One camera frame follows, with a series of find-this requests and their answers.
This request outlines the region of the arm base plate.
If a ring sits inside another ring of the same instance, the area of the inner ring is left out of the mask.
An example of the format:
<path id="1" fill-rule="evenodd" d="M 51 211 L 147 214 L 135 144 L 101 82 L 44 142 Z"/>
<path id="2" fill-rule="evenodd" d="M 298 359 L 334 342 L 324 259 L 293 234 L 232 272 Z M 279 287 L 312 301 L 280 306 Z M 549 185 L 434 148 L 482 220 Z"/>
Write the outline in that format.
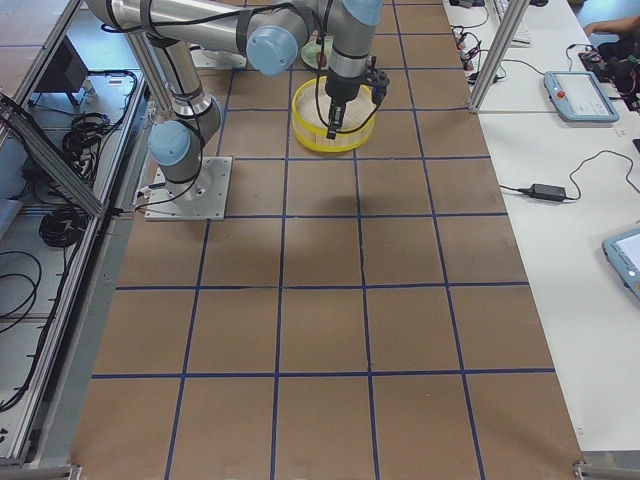
<path id="1" fill-rule="evenodd" d="M 167 182 L 159 167 L 154 181 L 163 186 L 151 190 L 145 208 L 147 221 L 200 221 L 225 219 L 233 159 L 205 157 L 194 184 Z"/>

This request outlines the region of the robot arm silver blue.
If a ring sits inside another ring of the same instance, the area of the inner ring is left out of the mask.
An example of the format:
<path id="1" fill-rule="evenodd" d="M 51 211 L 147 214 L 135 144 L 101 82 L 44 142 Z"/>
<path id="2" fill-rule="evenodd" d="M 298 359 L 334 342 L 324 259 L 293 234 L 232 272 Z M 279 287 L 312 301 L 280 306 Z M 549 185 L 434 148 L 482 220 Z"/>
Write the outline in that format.
<path id="1" fill-rule="evenodd" d="M 203 149 L 223 121 L 222 108 L 203 87 L 189 47 L 200 45 L 245 57 L 266 76 L 286 71 L 315 36 L 332 38 L 321 118 L 326 136 L 344 133 L 349 102 L 361 86 L 380 105 L 388 79 L 369 52 L 381 17 L 379 1 L 278 1 L 239 8 L 216 1 L 91 1 L 90 10 L 106 31 L 141 33 L 149 40 L 164 76 L 173 119 L 153 127 L 150 152 L 171 199 L 202 187 Z"/>

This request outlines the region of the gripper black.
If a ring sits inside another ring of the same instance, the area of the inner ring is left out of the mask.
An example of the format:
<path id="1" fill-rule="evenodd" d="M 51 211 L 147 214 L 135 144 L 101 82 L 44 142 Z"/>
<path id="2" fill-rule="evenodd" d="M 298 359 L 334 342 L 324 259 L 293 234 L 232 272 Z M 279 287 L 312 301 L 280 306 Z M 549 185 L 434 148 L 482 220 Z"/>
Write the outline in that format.
<path id="1" fill-rule="evenodd" d="M 335 73 L 327 75 L 325 92 L 331 100 L 326 133 L 327 139 L 335 139 L 340 132 L 346 105 L 357 97 L 359 88 L 360 85 L 354 78 L 341 77 Z"/>

